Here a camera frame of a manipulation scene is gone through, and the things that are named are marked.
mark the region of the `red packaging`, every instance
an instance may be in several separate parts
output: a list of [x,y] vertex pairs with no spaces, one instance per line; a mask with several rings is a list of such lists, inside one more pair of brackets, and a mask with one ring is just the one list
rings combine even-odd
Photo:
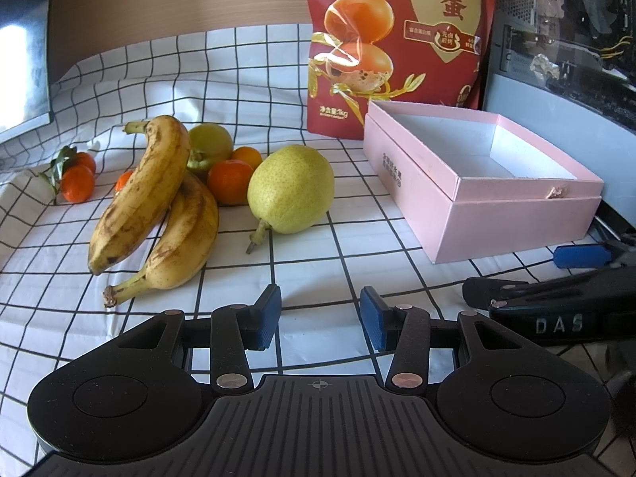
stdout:
[[361,140],[370,100],[476,108],[495,0],[307,0],[307,128]]

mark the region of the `pear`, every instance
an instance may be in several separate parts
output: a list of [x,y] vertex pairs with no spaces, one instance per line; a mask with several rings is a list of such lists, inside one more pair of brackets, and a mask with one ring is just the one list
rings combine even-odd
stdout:
[[247,189],[249,208],[259,219],[247,253],[263,242],[270,227],[288,234],[313,226],[332,205],[333,191],[332,166],[316,149],[288,145],[268,156]]
[[220,161],[230,159],[234,143],[228,130],[218,124],[203,123],[190,130],[188,170],[207,182],[207,173]]

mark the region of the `tablecloth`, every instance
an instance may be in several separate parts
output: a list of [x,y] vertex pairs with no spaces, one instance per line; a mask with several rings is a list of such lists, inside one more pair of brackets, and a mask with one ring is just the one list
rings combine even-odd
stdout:
[[[253,303],[275,282],[284,312],[271,347],[247,353],[255,382],[268,372],[385,376],[392,355],[375,352],[361,326],[362,286],[373,285],[389,304],[455,319],[467,308],[461,296],[467,277],[539,281],[568,274],[551,262],[548,247],[431,264],[365,160],[362,143],[307,132],[310,37],[309,25],[232,28],[105,52],[52,85],[52,124],[0,145],[0,476],[20,476],[43,456],[26,416],[34,385],[163,310],[207,317],[225,304]],[[201,121],[223,124],[236,146],[251,145],[263,155],[291,143],[310,145],[332,164],[335,200],[314,227],[273,234],[250,256],[245,248],[256,220],[249,208],[221,208],[212,255],[189,283],[105,310],[104,287],[141,267],[161,226],[98,277],[87,270],[88,241],[117,178],[144,151],[144,137],[126,136],[122,124],[160,114],[174,115],[188,128]],[[69,144],[92,150],[97,162],[94,194],[78,205],[52,202],[33,177]],[[625,378],[608,372],[603,345],[551,350],[606,383],[613,396]],[[452,369],[449,350],[432,351],[430,382]],[[193,376],[209,381],[207,350],[196,350]],[[632,440],[614,422],[597,456],[620,475],[636,470]]]

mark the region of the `pink box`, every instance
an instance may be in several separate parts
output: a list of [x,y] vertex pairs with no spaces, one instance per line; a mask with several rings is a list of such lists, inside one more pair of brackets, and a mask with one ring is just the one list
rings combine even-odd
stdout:
[[603,188],[565,152],[484,111],[372,102],[364,150],[435,263],[581,239]]

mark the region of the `wooden board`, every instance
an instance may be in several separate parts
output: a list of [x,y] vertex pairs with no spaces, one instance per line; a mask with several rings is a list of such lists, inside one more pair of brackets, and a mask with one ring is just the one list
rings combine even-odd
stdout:
[[51,0],[50,80],[128,44],[224,27],[309,23],[306,0]]

